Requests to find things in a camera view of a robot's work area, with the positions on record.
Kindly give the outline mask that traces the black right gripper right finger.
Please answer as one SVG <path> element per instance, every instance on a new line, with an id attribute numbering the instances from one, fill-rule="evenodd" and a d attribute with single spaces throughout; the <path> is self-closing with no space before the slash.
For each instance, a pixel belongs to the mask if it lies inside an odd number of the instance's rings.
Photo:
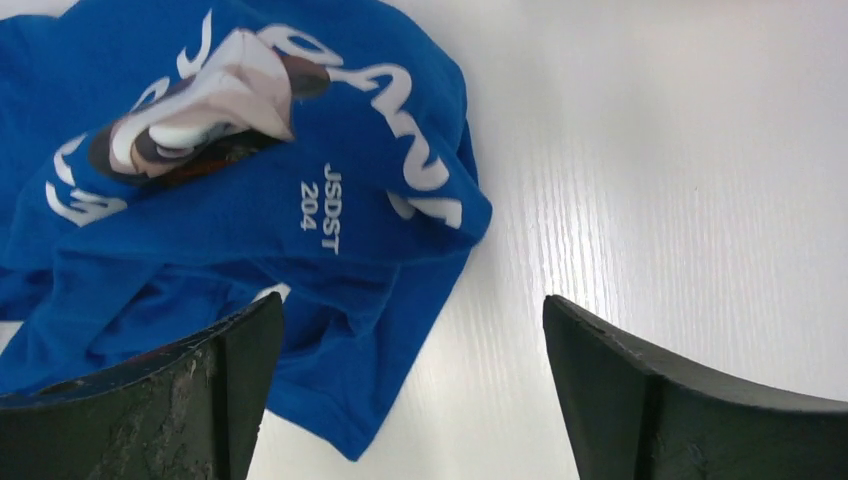
<path id="1" fill-rule="evenodd" d="M 847 405 L 744 380 L 575 303 L 543 305 L 547 355 L 583 479 L 843 479 Z"/>

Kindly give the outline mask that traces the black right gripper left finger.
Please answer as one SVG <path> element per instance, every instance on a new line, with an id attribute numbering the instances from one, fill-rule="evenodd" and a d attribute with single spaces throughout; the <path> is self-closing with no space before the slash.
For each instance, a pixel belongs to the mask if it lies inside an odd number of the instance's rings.
<path id="1" fill-rule="evenodd" d="M 284 332 L 272 293 L 111 368 L 1 399 L 5 479 L 243 479 Z"/>

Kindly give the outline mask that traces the blue panda print t-shirt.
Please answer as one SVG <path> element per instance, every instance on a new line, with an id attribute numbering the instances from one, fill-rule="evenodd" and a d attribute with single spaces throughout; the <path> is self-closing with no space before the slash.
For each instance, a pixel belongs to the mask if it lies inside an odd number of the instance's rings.
<path id="1" fill-rule="evenodd" d="M 80 1 L 1 22 L 3 392 L 283 285 L 274 414 L 359 459 L 492 217 L 466 83 L 381 1 Z"/>

